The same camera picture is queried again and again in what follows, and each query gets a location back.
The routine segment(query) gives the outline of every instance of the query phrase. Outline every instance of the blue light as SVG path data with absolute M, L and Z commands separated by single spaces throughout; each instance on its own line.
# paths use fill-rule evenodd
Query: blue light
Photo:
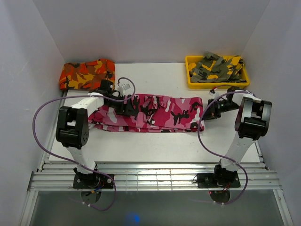
M 134 225 L 139 225 L 140 223 L 140 217 L 136 213 L 128 213 L 125 215 L 126 217 L 126 225 L 127 226 L 134 226 Z
M 135 222 L 139 223 L 140 222 L 140 218 L 137 214 L 134 214 L 134 218 L 135 218 Z

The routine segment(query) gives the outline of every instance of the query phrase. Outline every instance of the cable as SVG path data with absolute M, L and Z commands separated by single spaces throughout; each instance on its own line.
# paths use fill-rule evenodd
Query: cable
M 96 189 L 90 191 L 89 193 L 86 194 L 86 196 L 89 196 L 90 194 L 93 194 L 93 193 L 97 192 L 97 191 L 98 191 L 99 189 L 101 189 L 102 187 L 103 187 L 103 185 L 99 185 L 98 188 L 96 188 Z
M 219 88 L 219 87 L 222 87 L 222 86 L 231 86 L 231 87 L 235 87 L 235 86 L 233 86 L 233 85 L 222 84 L 222 85 L 219 85 L 219 86 L 215 86 L 213 89 L 216 89 L 216 88 Z
M 70 198 L 68 197 L 70 200 L 74 201 L 74 202 L 78 202 L 78 203 L 81 203 L 81 204 L 84 204 L 84 205 L 87 205 L 88 207 L 92 207 L 96 210 L 99 210 L 99 211 L 104 211 L 103 209 L 99 208 L 98 206 L 95 206 L 93 204 L 90 204 L 88 202 L 84 202 L 84 201 L 79 201 L 79 200 L 76 200 L 76 199 L 73 199 L 73 198 Z
M 223 189 L 223 192 L 227 192 L 230 188 L 230 183 L 227 184 L 227 187 L 225 187 L 226 189 Z
M 197 181 L 196 181 L 196 180 L 194 181 L 194 179 L 195 179 L 198 175 L 199 175 L 199 173 L 198 173 L 197 175 L 194 176 L 194 178 L 192 179 L 192 183 L 194 183 L 194 184 L 197 183 Z
M 112 100 L 112 101 L 115 101 L 115 102 L 125 102 L 125 101 L 127 101 L 127 100 L 130 100 L 130 99 L 135 95 L 136 87 L 135 87 L 134 83 L 133 83 L 130 79 L 125 78 L 125 77 L 121 77 L 121 78 L 118 79 L 118 83 L 117 83 L 118 85 L 119 85 L 119 82 L 120 82 L 121 79 L 126 79 L 126 80 L 128 80 L 128 81 L 133 85 L 134 91 L 133 91 L 133 94 L 132 94 L 130 97 L 125 98 L 124 100 L 115 100 L 115 99 L 112 99 L 112 98 L 109 98 L 109 97 L 104 97 L 104 96 L 102 96 L 102 95 L 99 95 L 99 96 L 98 96 L 98 95 L 94 95 L 94 97 L 102 97 L 102 98 L 104 98 L 104 99 Z M 36 133 L 36 127 L 35 127 L 35 125 L 36 125 L 36 119 L 37 119 L 38 113 L 40 112 L 40 110 L 41 110 L 43 107 L 45 107 L 46 105 L 48 105 L 48 104 L 50 104 L 50 103 L 52 103 L 52 102 L 54 102 L 54 101 L 64 100 L 64 99 L 71 99 L 71 98 L 79 98 L 79 97 L 91 97 L 91 96 L 89 96 L 89 95 L 81 95 L 81 96 L 72 96 L 72 97 L 59 97 L 59 98 L 55 98 L 55 99 L 49 100 L 49 101 L 47 101 L 46 103 L 44 103 L 43 105 L 41 105 L 41 106 L 37 109 L 36 113 L 35 113 L 34 116 L 33 116 L 33 120 L 32 120 L 32 133 L 33 133 L 33 137 L 34 137 L 36 143 L 38 144 L 38 146 L 39 146 L 44 152 L 48 153 L 49 155 L 52 155 L 52 156 L 54 156 L 54 157 L 56 157 L 56 158 L 59 158 L 59 159 L 63 159 L 63 160 L 66 160 L 66 161 L 70 161 L 70 162 L 72 162 L 72 163 L 75 163 L 75 164 L 77 164 L 77 165 L 80 165 L 82 168 L 84 168 L 84 169 L 86 169 L 86 170 L 88 170 L 88 171 L 91 171 L 91 172 L 93 172 L 93 173 L 101 174 L 101 175 L 103 175 L 103 176 L 105 176 L 105 177 L 108 177 L 109 179 L 112 180 L 112 183 L 113 183 L 113 185 L 114 185 L 114 197 L 113 197 L 113 200 L 112 200 L 111 204 L 110 204 L 108 207 L 103 208 L 103 209 L 102 209 L 102 208 L 99 208 L 99 207 L 96 207 L 96 206 L 94 207 L 94 208 L 97 209 L 97 210 L 100 210 L 100 211 L 106 211 L 106 210 L 108 210 L 109 208 L 112 207 L 112 205 L 114 204 L 114 202 L 115 202 L 115 200 L 116 200 L 116 192 L 117 192 L 117 190 L 116 190 L 116 184 L 115 184 L 114 179 L 113 179 L 112 177 L 110 177 L 108 174 L 105 174 L 105 173 L 96 171 L 96 170 L 94 170 L 94 169 L 89 169 L 88 167 L 81 165 L 79 162 L 74 161 L 73 159 L 69 159 L 69 158 L 66 158 L 66 157 L 63 157 L 63 156 L 60 156 L 60 155 L 57 155 L 57 154 L 52 153 L 51 151 L 47 150 L 47 149 L 41 144 L 41 142 L 39 141 L 39 139 L 38 139 L 38 137 L 37 137 L 37 133 Z
M 231 203 L 235 202 L 236 200 L 238 200 L 238 199 L 242 196 L 242 194 L 245 192 L 246 187 L 247 187 L 247 185 L 248 185 L 248 174 L 247 174 L 245 168 L 242 167 L 242 166 L 241 166 L 238 162 L 236 162 L 234 159 L 229 158 L 229 157 L 224 156 L 224 155 L 221 155 L 221 154 L 217 154 L 217 153 L 215 153 L 215 152 L 213 152 L 213 151 L 210 151 L 210 150 L 204 145 L 204 143 L 203 143 L 203 141 L 202 141 L 202 139 L 201 139 L 201 135 L 200 135 L 201 122 L 202 122 L 202 120 L 203 120 L 203 118 L 204 118 L 204 115 L 205 115 L 206 111 L 207 111 L 207 110 L 210 108 L 210 106 L 213 105 L 217 100 L 219 100 L 219 99 L 222 98 L 223 96 L 226 96 L 226 95 L 229 95 L 229 94 L 237 94 L 237 93 L 249 93 L 249 92 L 246 91 L 246 90 L 239 90 L 239 91 L 227 92 L 227 93 L 224 93 L 224 94 L 218 96 L 216 99 L 214 99 L 212 102 L 210 102 L 210 103 L 208 104 L 208 106 L 205 108 L 205 110 L 203 111 L 203 114 L 201 115 L 201 117 L 200 117 L 200 119 L 199 119 L 199 121 L 198 121 L 198 140 L 199 140 L 200 144 L 203 146 L 203 148 L 204 148 L 206 151 L 208 151 L 209 153 L 211 153 L 211 154 L 213 154 L 213 155 L 215 155 L 215 156 L 218 156 L 218 157 L 224 158 L 224 159 L 228 159 L 228 160 L 234 162 L 235 164 L 238 165 L 238 167 L 240 167 L 240 168 L 243 170 L 243 172 L 244 172 L 245 175 L 246 175 L 246 184 L 245 184 L 244 188 L 241 190 L 241 192 L 238 194 L 238 196 L 235 197 L 233 200 L 231 200 L 231 201 L 229 201 L 229 202 L 226 202 L 226 203 L 223 203 L 223 202 L 217 202 L 217 204 L 220 204 L 220 205 L 228 205 L 228 204 L 231 204 Z M 212 202 L 210 202 L 210 201 L 203 201 L 203 200 L 193 200 L 193 199 L 192 199 L 192 201 L 195 201 L 195 202 L 212 203 Z

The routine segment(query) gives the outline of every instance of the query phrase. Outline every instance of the green camouflage fabric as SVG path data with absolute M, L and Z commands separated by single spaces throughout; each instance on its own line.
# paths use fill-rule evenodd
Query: green camouflage fabric
M 206 52 L 204 58 L 188 65 L 190 81 L 201 82 L 246 82 L 241 79 L 245 65 L 240 56 L 224 56 Z

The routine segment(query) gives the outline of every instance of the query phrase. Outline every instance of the orange camouflage fabric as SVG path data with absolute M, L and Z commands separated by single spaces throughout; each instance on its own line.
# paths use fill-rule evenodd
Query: orange camouflage fabric
M 67 63 L 64 65 L 59 81 L 61 90 L 94 90 L 100 87 L 101 80 L 115 83 L 115 63 L 99 59 L 87 63 Z

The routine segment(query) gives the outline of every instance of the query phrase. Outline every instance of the camouflage cloth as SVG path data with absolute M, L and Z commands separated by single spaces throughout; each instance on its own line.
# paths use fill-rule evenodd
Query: camouflage cloth
M 102 106 L 89 117 L 95 128 L 111 132 L 196 132 L 203 113 L 202 99 L 173 98 L 136 94 L 133 98 L 137 116 L 117 115 L 113 108 Z
M 61 90 L 94 90 L 100 87 L 101 80 L 115 83 L 115 64 L 107 59 L 87 63 L 67 63 L 63 67 L 59 86 Z
M 206 53 L 204 58 L 188 65 L 191 82 L 246 82 L 241 79 L 244 61 L 240 56 L 221 57 Z

